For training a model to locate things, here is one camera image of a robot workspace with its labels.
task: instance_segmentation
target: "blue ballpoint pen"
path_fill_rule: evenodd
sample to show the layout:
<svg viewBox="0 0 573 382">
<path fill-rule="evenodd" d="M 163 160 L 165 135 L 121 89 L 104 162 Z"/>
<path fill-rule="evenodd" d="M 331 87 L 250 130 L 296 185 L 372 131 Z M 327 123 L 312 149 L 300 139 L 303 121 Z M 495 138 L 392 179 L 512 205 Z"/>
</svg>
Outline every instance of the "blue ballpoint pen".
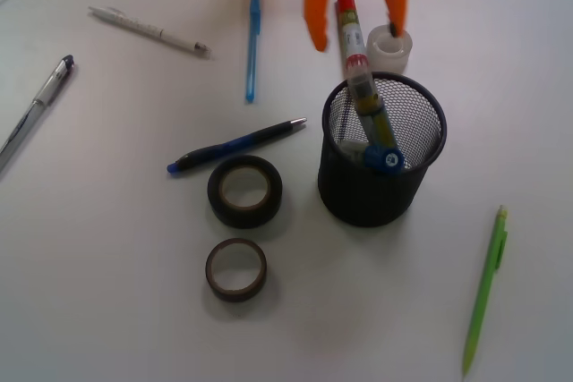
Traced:
<svg viewBox="0 0 573 382">
<path fill-rule="evenodd" d="M 256 145 L 260 145 L 269 140 L 278 138 L 279 136 L 291 132 L 297 125 L 303 124 L 305 122 L 306 118 L 298 118 L 296 120 L 272 125 L 266 129 L 247 134 L 246 136 L 231 140 L 226 143 L 196 149 L 189 154 L 185 154 L 177 161 L 167 166 L 167 171 L 171 174 L 179 174 L 185 170 L 189 170 L 204 163 L 208 163 L 209 161 L 226 157 L 230 154 L 233 154 L 234 152 L 252 148 Z"/>
<path fill-rule="evenodd" d="M 261 34 L 261 0 L 251 0 L 251 23 L 249 28 L 249 58 L 247 60 L 247 102 L 254 100 L 254 88 L 257 76 L 257 35 Z"/>
</svg>

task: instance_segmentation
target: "blue cap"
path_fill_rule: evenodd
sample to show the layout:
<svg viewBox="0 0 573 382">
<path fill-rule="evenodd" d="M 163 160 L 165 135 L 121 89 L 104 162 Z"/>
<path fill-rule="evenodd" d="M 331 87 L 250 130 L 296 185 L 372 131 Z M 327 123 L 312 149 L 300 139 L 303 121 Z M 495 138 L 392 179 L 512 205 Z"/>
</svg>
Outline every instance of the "blue cap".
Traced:
<svg viewBox="0 0 573 382">
<path fill-rule="evenodd" d="M 172 163 L 167 166 L 167 171 L 171 174 L 177 174 L 179 172 L 179 167 L 177 167 L 177 163 Z"/>
<path fill-rule="evenodd" d="M 364 152 L 364 165 L 385 174 L 398 174 L 404 166 L 404 156 L 398 148 L 371 145 Z"/>
<path fill-rule="evenodd" d="M 257 35 L 261 34 L 261 0 L 251 0 L 251 23 Z"/>
</svg>

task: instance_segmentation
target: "label on pen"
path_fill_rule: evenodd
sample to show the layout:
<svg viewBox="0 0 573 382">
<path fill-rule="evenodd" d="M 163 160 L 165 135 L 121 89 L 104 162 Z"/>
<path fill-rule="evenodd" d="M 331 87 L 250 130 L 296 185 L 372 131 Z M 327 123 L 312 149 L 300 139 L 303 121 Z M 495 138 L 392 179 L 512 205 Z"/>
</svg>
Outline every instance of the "label on pen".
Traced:
<svg viewBox="0 0 573 382">
<path fill-rule="evenodd" d="M 346 11 L 339 17 L 342 25 L 342 46 L 345 58 L 352 55 L 366 55 L 366 47 L 355 11 Z"/>
</svg>

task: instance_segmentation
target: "black tape roll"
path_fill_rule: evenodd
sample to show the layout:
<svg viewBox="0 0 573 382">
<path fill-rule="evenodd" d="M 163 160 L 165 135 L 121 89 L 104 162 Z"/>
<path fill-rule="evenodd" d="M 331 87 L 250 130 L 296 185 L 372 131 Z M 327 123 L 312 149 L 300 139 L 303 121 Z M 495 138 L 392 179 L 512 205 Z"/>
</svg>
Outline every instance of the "black tape roll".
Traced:
<svg viewBox="0 0 573 382">
<path fill-rule="evenodd" d="M 232 245 L 235 243 L 239 243 L 242 245 L 249 246 L 252 248 L 257 255 L 259 256 L 259 260 L 261 261 L 261 271 L 257 275 L 254 281 L 250 285 L 247 285 L 245 288 L 241 290 L 226 290 L 222 288 L 215 279 L 213 278 L 213 259 L 217 255 L 217 253 L 225 248 L 228 245 Z M 256 295 L 265 284 L 265 280 L 267 279 L 267 259 L 265 258 L 265 254 L 262 252 L 262 249 L 259 246 L 251 241 L 247 241 L 245 239 L 227 239 L 226 241 L 221 242 L 217 245 L 213 250 L 210 252 L 209 256 L 207 257 L 207 263 L 205 264 L 205 276 L 207 277 L 207 283 L 211 287 L 211 290 L 219 297 L 219 299 L 224 301 L 245 301 L 252 298 Z"/>
<path fill-rule="evenodd" d="M 259 203 L 249 207 L 230 203 L 222 190 L 227 175 L 243 167 L 258 170 L 267 180 L 267 193 Z M 207 196 L 213 212 L 222 223 L 235 228 L 254 228 L 270 221 L 277 214 L 282 195 L 283 183 L 275 166 L 255 156 L 239 156 L 223 162 L 213 171 L 207 185 Z"/>
</svg>

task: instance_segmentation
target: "pen holder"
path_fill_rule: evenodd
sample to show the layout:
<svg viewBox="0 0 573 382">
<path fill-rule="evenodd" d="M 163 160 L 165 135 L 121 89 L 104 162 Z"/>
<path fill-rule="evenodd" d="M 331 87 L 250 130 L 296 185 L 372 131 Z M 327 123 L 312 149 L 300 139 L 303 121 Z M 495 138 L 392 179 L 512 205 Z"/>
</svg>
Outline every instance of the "pen holder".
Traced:
<svg viewBox="0 0 573 382">
<path fill-rule="evenodd" d="M 372 76 L 404 155 L 402 172 L 384 174 L 363 167 L 340 149 L 343 140 L 368 142 L 345 81 L 330 93 L 322 111 L 322 201 L 334 216 L 361 227 L 385 225 L 408 209 L 447 134 L 446 118 L 430 91 L 402 75 Z"/>
</svg>

